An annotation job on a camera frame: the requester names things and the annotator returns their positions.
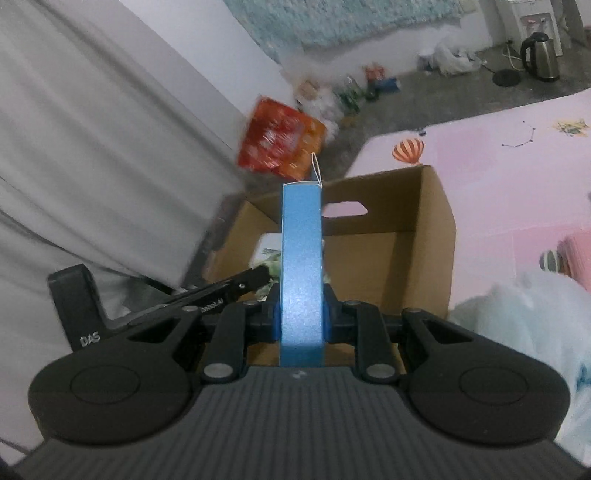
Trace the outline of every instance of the cardboard box handle hole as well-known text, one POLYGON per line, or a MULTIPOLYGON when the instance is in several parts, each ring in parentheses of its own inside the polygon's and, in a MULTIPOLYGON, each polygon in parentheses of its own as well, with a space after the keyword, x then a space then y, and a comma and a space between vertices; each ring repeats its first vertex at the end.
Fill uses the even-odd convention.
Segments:
POLYGON ((367 215, 367 208, 359 202, 329 203, 322 210, 324 218, 357 217, 367 215))

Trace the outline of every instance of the pink cloth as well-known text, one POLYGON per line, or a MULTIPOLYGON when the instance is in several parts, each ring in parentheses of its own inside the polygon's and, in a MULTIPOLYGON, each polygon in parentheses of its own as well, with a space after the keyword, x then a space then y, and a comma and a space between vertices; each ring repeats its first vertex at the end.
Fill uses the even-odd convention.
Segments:
POLYGON ((569 264, 570 275, 591 292, 591 231, 569 235, 559 247, 569 264))

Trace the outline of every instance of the striped hot air balloon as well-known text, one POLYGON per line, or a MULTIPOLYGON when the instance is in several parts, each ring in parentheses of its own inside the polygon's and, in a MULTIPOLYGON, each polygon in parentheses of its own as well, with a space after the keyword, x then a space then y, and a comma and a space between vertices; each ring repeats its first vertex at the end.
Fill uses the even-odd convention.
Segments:
POLYGON ((394 150, 392 150, 392 156, 396 158, 396 160, 416 165, 423 154, 424 148, 425 144, 423 143, 423 140, 419 138, 407 138, 394 147, 394 150))

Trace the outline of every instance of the white curtain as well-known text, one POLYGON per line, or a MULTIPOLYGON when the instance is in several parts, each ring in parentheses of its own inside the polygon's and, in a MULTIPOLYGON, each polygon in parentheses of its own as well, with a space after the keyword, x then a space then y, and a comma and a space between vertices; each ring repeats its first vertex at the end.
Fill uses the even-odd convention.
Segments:
POLYGON ((45 284, 85 262, 112 314, 126 275, 178 285, 229 153, 65 7, 0 0, 0 439, 34 447, 34 374, 69 353, 45 284))

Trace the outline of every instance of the screw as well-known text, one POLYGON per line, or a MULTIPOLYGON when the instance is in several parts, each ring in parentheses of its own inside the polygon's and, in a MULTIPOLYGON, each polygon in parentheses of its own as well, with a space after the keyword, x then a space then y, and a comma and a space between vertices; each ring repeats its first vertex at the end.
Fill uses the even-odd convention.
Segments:
POLYGON ((203 369, 203 373, 209 378, 227 378, 233 371, 234 369, 228 364, 209 364, 203 369))
POLYGON ((373 364, 365 371, 370 377, 385 380, 396 374, 396 369, 388 364, 373 364))

